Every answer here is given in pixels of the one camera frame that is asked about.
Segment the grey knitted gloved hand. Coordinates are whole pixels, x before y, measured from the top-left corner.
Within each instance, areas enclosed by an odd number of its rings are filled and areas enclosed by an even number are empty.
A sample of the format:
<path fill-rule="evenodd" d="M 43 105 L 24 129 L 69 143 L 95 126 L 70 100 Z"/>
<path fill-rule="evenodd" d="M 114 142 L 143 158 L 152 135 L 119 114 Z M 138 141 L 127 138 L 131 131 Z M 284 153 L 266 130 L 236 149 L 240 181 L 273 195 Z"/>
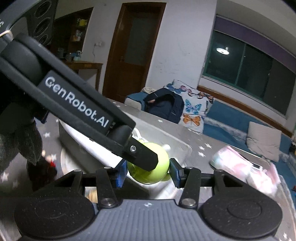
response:
<path fill-rule="evenodd" d="M 35 166 L 42 147 L 36 121 L 28 110 L 13 102 L 1 108 L 1 173 L 18 153 Z"/>

